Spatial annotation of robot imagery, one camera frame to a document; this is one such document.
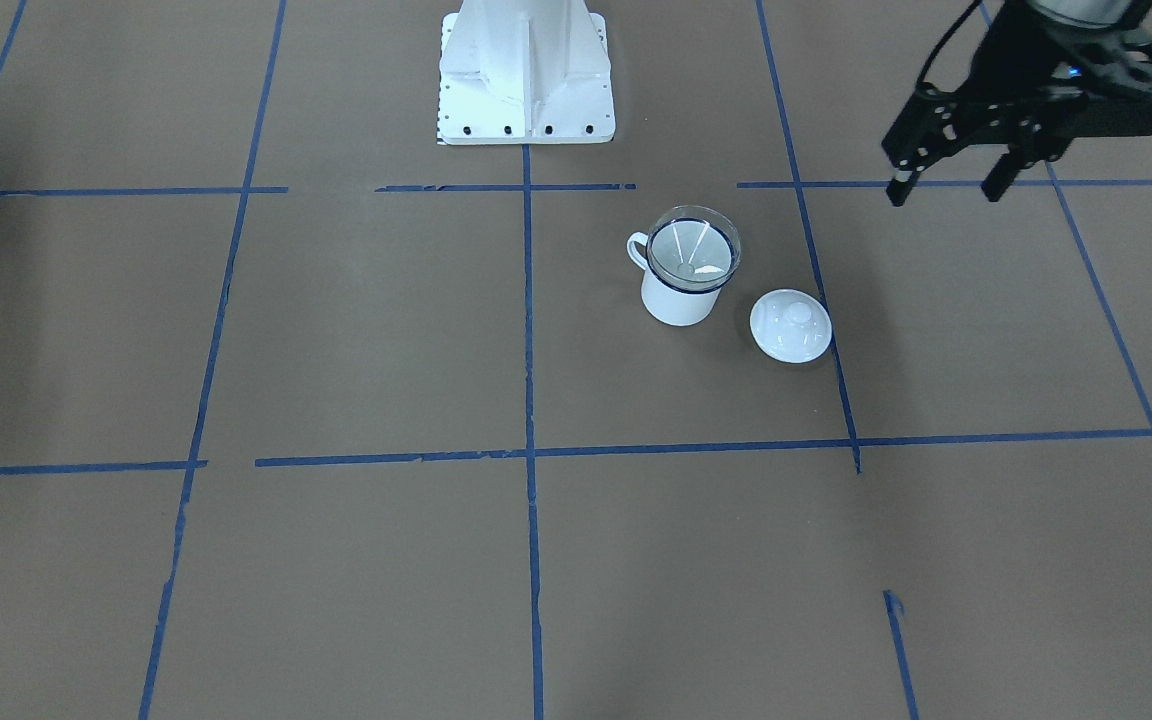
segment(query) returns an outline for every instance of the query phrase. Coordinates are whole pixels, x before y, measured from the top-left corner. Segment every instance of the white enamel mug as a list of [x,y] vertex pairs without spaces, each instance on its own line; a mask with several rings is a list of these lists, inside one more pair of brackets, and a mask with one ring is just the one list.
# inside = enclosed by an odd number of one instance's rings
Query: white enamel mug
[[681,205],[657,220],[652,233],[626,242],[630,260],[643,270],[643,305],[667,325],[705,319],[718,293],[740,265],[740,235],[714,210]]

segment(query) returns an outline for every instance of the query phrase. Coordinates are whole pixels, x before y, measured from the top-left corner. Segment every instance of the brown floor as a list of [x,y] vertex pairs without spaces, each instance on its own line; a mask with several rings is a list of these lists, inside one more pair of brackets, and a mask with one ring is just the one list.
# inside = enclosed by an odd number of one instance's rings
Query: brown floor
[[1,719],[1152,719],[1152,138],[892,209],[964,3],[590,0],[616,141],[521,150],[454,0],[0,0]]

